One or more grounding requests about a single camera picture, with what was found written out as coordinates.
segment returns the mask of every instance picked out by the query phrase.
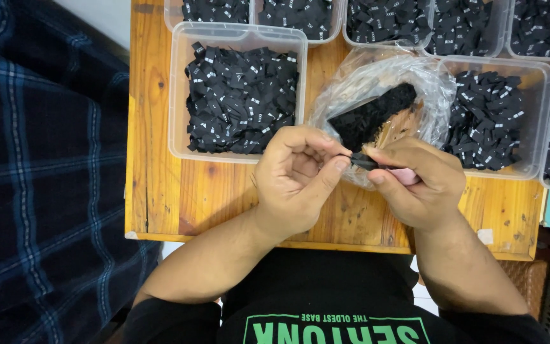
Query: plastic bag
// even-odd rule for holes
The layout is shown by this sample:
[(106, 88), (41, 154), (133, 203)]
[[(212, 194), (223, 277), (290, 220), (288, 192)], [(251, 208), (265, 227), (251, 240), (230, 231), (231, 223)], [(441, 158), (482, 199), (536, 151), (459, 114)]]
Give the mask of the plastic bag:
[[(445, 67), (438, 68), (438, 60), (404, 40), (354, 48), (315, 99), (308, 124), (341, 141), (329, 119), (362, 106), (404, 82), (414, 86), (415, 103), (392, 115), (375, 140), (366, 144), (382, 148), (401, 137), (413, 136), (440, 148), (448, 135), (455, 78)], [(367, 173), (350, 166), (343, 179), (375, 190), (366, 178)]]

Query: blue plaid cloth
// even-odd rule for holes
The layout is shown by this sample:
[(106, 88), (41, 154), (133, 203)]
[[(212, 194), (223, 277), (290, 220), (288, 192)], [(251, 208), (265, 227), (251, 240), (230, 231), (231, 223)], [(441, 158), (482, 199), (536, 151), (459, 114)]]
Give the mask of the blue plaid cloth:
[(85, 343), (157, 263), (123, 237), (128, 67), (0, 0), (0, 343)]

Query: white floor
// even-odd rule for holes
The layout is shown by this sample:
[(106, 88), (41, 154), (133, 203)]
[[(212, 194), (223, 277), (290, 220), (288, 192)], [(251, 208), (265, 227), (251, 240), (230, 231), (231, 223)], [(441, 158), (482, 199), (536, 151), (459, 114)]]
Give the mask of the white floor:
[[(181, 242), (165, 242), (163, 243), (163, 248), (161, 251), (163, 259), (171, 254), (171, 252), (175, 251), (179, 246), (181, 246)], [(419, 271), (417, 269), (417, 256), (413, 258), (413, 263), (411, 263), (411, 269), (415, 270), (416, 272)], [(428, 293), (428, 290), (426, 287), (424, 287), (421, 284), (417, 284), (415, 288), (413, 288), (413, 296), (415, 296), (415, 305), (418, 307), (421, 307), (428, 312), (438, 315), (438, 306), (434, 301), (432, 301), (432, 298), (430, 297), (430, 294)]]

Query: wooden table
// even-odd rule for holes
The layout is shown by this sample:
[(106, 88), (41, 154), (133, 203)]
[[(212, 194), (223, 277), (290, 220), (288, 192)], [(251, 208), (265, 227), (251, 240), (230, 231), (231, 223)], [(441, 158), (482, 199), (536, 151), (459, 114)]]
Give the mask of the wooden table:
[[(169, 152), (171, 33), (163, 0), (133, 0), (131, 11), (125, 237), (185, 242), (257, 204), (254, 166), (179, 160)], [(309, 50), (306, 109), (348, 52), (341, 35)], [(488, 247), (497, 259), (532, 260), (542, 200), (535, 181), (472, 177), (460, 209), (474, 230), (493, 229)], [(316, 226), (281, 246), (408, 254), (410, 230), (378, 193), (341, 182)]]

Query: forearm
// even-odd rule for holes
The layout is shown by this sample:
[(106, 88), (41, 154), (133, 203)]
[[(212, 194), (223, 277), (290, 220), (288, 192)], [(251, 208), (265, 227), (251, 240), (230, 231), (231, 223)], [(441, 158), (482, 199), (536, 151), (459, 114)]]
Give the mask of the forearm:
[(461, 214), (447, 228), (415, 230), (417, 264), (441, 309), (500, 315), (528, 312), (523, 297)]
[(203, 303), (230, 290), (282, 240), (258, 230), (254, 217), (247, 211), (182, 245), (152, 272), (134, 304), (149, 297)]

